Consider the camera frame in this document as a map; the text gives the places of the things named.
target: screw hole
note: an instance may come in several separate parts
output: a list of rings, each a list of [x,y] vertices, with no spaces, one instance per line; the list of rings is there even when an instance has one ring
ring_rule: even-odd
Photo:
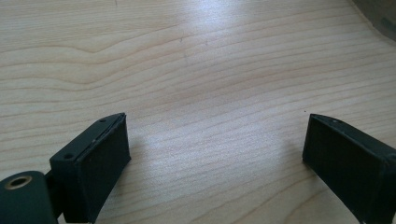
[[[73,154],[71,154],[71,153],[67,153],[66,155],[64,155],[64,158],[65,159],[72,159],[73,158]]]
[[[32,181],[32,179],[33,178],[31,176],[29,176],[29,175],[16,177],[16,178],[10,180],[6,184],[6,189],[19,189],[19,188],[22,188],[23,186],[26,186],[27,184],[29,184],[29,182]]]

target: light wood surface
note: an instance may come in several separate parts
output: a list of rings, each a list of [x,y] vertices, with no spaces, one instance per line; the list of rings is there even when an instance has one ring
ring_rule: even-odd
[[[97,223],[358,223],[302,164],[308,116],[396,147],[395,65],[349,0],[0,1],[0,179],[125,112]]]

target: wooden table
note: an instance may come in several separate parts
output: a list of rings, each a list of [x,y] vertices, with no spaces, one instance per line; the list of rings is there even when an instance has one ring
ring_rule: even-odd
[[[302,164],[308,117],[396,147],[395,67],[349,0],[4,0],[0,179],[125,112],[97,223],[358,223]]]

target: black plastic part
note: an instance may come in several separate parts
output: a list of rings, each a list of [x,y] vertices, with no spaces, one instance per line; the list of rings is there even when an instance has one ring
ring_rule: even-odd
[[[396,150],[341,120],[311,115],[303,160],[360,222],[391,223]]]
[[[94,222],[131,160],[125,118],[96,121],[50,158],[53,178],[64,188],[66,222]]]
[[[12,175],[0,182],[1,224],[56,224],[46,178],[37,171]]]
[[[62,185],[55,181],[52,171],[46,174],[47,188],[49,197],[52,204],[52,211],[55,217],[59,217],[64,211],[64,188]]]

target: black plastic jaw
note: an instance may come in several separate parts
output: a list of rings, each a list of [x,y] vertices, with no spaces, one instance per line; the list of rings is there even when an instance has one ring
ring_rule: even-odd
[[[311,115],[303,160],[359,222],[391,223],[396,150],[341,120]]]
[[[95,222],[129,154],[126,115],[97,120],[50,158],[51,171],[0,182],[0,223]]]

